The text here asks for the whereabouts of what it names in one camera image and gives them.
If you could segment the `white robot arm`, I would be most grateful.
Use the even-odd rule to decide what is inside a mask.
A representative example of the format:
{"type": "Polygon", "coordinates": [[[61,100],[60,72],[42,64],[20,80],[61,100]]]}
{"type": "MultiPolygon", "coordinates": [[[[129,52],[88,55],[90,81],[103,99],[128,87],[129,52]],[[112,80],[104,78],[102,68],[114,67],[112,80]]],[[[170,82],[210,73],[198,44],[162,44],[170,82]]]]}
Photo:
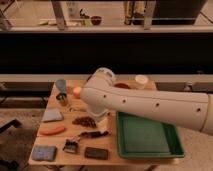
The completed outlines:
{"type": "Polygon", "coordinates": [[[99,68],[82,87],[80,97],[93,116],[111,109],[213,136],[213,94],[123,89],[115,74],[99,68]]]}

